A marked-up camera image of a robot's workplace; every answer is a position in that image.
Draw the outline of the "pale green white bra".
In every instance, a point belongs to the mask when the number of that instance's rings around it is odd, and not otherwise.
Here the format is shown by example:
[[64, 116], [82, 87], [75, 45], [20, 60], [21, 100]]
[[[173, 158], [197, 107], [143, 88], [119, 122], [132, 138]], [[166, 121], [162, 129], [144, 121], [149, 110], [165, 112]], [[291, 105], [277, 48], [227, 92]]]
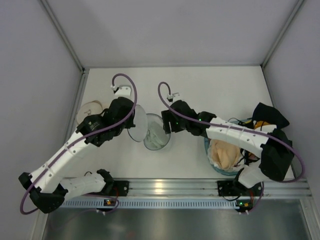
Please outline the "pale green white bra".
[[148, 127], [146, 143], [152, 150], [160, 150], [169, 142], [169, 136], [165, 133], [162, 126], [156, 121], [152, 121]]

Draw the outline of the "white mesh laundry bag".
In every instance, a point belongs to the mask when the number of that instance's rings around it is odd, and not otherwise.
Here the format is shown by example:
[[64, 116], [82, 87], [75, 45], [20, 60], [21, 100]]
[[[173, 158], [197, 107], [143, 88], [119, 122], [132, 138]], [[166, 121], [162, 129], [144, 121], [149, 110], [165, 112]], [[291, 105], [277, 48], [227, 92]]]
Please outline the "white mesh laundry bag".
[[133, 118], [134, 127], [127, 130], [130, 138], [143, 143], [144, 147], [150, 151], [164, 149], [170, 139], [171, 134], [165, 133], [163, 129], [163, 119], [155, 113], [146, 113], [141, 105], [136, 105]]

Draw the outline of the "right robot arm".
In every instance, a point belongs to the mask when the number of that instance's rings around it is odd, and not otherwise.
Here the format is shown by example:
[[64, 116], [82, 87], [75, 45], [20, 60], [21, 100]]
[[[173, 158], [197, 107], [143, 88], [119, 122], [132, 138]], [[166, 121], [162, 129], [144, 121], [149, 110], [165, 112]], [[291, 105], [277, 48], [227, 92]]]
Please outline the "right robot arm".
[[247, 189], [265, 180], [285, 180], [294, 153], [292, 141], [281, 129], [255, 131], [213, 113], [196, 113], [182, 100], [170, 107], [161, 113], [165, 133], [187, 131], [209, 139], [207, 157], [216, 170], [236, 174], [236, 181]]

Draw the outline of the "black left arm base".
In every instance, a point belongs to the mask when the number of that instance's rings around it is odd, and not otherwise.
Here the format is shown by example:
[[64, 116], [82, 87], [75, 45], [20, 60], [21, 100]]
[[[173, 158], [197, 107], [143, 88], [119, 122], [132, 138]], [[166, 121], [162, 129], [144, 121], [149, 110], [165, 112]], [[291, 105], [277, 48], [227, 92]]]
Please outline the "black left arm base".
[[119, 197], [126, 197], [129, 192], [130, 182], [128, 180], [116, 180], [109, 193], [99, 192], [98, 196], [103, 198], [103, 207], [97, 208], [97, 212], [104, 215], [114, 212], [120, 206]]

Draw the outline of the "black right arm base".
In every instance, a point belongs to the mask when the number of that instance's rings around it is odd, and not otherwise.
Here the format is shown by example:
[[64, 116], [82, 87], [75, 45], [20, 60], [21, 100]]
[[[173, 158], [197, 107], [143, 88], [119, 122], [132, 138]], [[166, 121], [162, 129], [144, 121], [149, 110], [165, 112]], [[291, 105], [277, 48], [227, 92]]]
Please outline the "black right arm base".
[[263, 182], [251, 188], [241, 187], [233, 180], [219, 180], [217, 182], [218, 196], [235, 204], [235, 210], [240, 215], [249, 215], [260, 203], [265, 190]]

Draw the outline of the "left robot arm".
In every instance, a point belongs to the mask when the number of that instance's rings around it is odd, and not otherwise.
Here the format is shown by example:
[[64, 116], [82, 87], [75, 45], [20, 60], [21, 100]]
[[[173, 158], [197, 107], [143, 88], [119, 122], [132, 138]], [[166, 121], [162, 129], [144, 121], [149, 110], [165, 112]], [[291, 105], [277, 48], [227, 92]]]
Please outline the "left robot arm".
[[75, 197], [92, 193], [108, 196], [114, 188], [109, 171], [99, 169], [74, 178], [67, 178], [66, 174], [88, 153], [119, 136], [124, 129], [135, 127], [136, 104], [135, 100], [118, 97], [101, 113], [86, 116], [54, 156], [37, 170], [19, 176], [26, 190], [23, 199], [30, 198], [37, 210], [49, 214]]

